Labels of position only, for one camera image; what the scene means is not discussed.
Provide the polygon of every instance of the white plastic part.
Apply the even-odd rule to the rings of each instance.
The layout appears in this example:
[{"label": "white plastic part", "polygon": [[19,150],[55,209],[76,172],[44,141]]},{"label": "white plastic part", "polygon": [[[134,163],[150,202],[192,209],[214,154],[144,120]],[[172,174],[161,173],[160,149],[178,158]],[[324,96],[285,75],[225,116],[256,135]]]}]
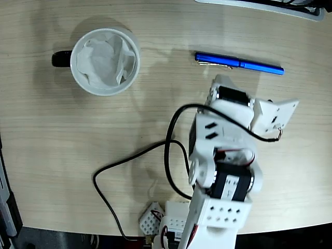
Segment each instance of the white plastic part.
[{"label": "white plastic part", "polygon": [[174,232],[175,241],[180,241],[182,232],[185,227],[186,219],[189,212],[189,202],[167,201],[165,205],[165,216],[162,218],[159,228],[159,235],[155,236],[153,248],[161,249],[161,231],[167,226],[168,232]]},{"label": "white plastic part", "polygon": [[[251,206],[248,197],[244,202],[214,199],[196,185],[178,249],[216,248],[216,245],[234,249],[238,229],[245,224]],[[187,247],[195,225],[197,231]]]},{"label": "white plastic part", "polygon": [[225,119],[201,113],[196,114],[195,120],[196,143],[189,157],[195,163],[191,165],[189,174],[191,177],[196,177],[196,182],[201,187],[209,188],[213,183],[214,148],[250,148],[253,153],[257,154],[252,137],[238,126]]},{"label": "white plastic part", "polygon": [[252,108],[230,101],[215,100],[211,103],[211,107],[232,117],[232,119],[245,127],[249,127],[254,117],[254,110]]},{"label": "white plastic part", "polygon": [[277,103],[256,99],[251,130],[258,135],[264,135],[278,129],[285,129],[298,104],[298,99]]},{"label": "white plastic part", "polygon": [[253,161],[253,163],[250,165],[250,168],[254,177],[254,182],[250,189],[250,192],[259,193],[263,186],[263,172],[260,169],[257,160]]},{"label": "white plastic part", "polygon": [[[81,51],[82,47],[84,44],[92,38],[95,38],[99,34],[104,34],[104,33],[112,33],[115,35],[118,35],[122,37],[132,48],[132,50],[135,53],[136,56],[136,62],[134,65],[134,69],[131,73],[131,75],[120,85],[110,88],[110,89],[99,89],[96,87],[93,87],[92,85],[89,84],[89,81],[86,77],[86,75],[82,74],[78,69],[77,69],[77,54]],[[71,71],[74,76],[74,79],[76,82],[87,92],[92,93],[94,95],[98,96],[111,96],[115,95],[118,93],[121,93],[125,91],[128,87],[130,87],[133,82],[135,81],[139,70],[141,66],[141,49],[139,45],[138,39],[134,36],[133,33],[131,33],[129,30],[126,30],[122,27],[113,27],[113,28],[103,28],[103,29],[97,29],[90,31],[89,33],[85,34],[82,38],[78,40],[76,45],[73,48],[72,55],[71,55]]]},{"label": "white plastic part", "polygon": [[160,219],[164,215],[164,210],[158,202],[153,202],[140,218],[140,229],[144,235],[157,235],[159,233],[160,221],[152,214],[151,210],[157,210],[160,214],[156,214]]},{"label": "white plastic part", "polygon": [[198,166],[199,166],[199,161],[197,158],[194,159],[194,161],[191,162],[190,165],[190,171],[189,171],[189,184],[194,185],[198,176]]}]

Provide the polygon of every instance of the white mug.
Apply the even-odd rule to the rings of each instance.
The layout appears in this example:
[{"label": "white mug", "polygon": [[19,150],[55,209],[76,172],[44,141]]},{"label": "white mug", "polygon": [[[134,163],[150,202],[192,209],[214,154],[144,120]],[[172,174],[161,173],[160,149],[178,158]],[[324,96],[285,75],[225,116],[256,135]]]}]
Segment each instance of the white mug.
[{"label": "white mug", "polygon": [[[125,41],[128,42],[136,55],[136,62],[131,75],[124,82],[110,89],[100,89],[91,86],[89,84],[87,76],[77,69],[77,54],[82,50],[84,44],[89,39],[94,38],[96,34],[105,32],[112,32],[113,34],[116,34],[123,38]],[[85,34],[80,40],[78,40],[73,50],[59,51],[54,53],[52,55],[52,65],[55,67],[70,67],[76,82],[87,92],[98,96],[111,96],[125,91],[128,87],[131,86],[131,84],[133,84],[139,73],[141,65],[140,55],[141,50],[139,46],[139,41],[134,36],[134,34],[122,27],[112,27],[90,31],[89,33]]]}]

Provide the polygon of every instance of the dark floor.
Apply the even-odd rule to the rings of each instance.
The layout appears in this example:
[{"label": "dark floor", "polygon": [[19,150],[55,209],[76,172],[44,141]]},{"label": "dark floor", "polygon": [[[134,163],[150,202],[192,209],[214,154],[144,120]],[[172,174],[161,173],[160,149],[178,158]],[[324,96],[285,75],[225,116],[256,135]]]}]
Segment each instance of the dark floor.
[{"label": "dark floor", "polygon": [[[332,224],[279,232],[245,234],[237,237],[236,249],[321,249],[332,248]],[[87,234],[22,228],[14,239],[16,249],[95,249]],[[129,242],[122,237],[99,236],[99,249],[142,249],[144,241]]]}]

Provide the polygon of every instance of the blue pen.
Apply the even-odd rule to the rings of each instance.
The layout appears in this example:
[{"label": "blue pen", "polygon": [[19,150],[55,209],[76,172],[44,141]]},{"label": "blue pen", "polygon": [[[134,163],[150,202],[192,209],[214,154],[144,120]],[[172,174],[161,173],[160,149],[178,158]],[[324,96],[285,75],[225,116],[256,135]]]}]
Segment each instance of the blue pen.
[{"label": "blue pen", "polygon": [[241,67],[245,69],[256,70],[260,72],[266,72],[271,74],[284,75],[285,71],[282,67],[263,64],[255,61],[242,60],[236,57],[221,56],[211,53],[195,53],[195,60],[200,65],[222,65],[229,68]]}]

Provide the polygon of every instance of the white bracket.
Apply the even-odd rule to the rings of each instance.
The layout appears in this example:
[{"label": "white bracket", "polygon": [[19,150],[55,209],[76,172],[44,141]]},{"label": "white bracket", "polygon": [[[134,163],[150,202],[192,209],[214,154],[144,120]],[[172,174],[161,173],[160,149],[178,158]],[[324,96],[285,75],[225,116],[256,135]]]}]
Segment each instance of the white bracket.
[{"label": "white bracket", "polygon": [[251,131],[257,135],[264,135],[278,129],[285,129],[298,104],[298,99],[277,103],[256,99]]}]

